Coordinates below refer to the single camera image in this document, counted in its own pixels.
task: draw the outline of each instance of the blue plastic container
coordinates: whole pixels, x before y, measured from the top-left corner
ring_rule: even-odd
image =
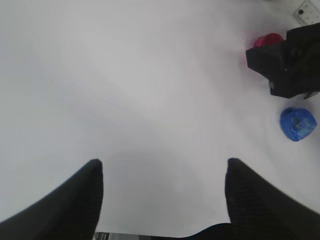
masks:
[[[298,142],[313,132],[317,121],[308,110],[290,107],[282,112],[280,125],[289,139]]]

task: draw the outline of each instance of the white surface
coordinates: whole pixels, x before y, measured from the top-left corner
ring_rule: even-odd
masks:
[[[246,66],[256,38],[298,26],[288,14],[261,0],[1,5],[0,220],[94,158],[101,232],[182,237],[228,222],[230,157],[320,212],[320,130],[294,143],[279,126],[289,105],[320,120],[320,96],[271,96]]]

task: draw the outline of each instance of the red cup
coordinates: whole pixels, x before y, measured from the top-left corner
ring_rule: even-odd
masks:
[[[259,48],[263,46],[271,46],[274,44],[279,44],[283,42],[284,39],[278,33],[269,33],[268,35],[259,37],[254,43],[254,48]]]

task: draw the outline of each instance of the blue cup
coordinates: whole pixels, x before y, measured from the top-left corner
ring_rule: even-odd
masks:
[[[315,130],[317,121],[308,110],[290,107],[282,112],[280,125],[289,139],[298,142]]]

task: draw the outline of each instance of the electrical outlet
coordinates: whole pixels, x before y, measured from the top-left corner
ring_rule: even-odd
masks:
[[[293,14],[294,18],[302,25],[320,23],[320,12],[310,1],[306,0]]]

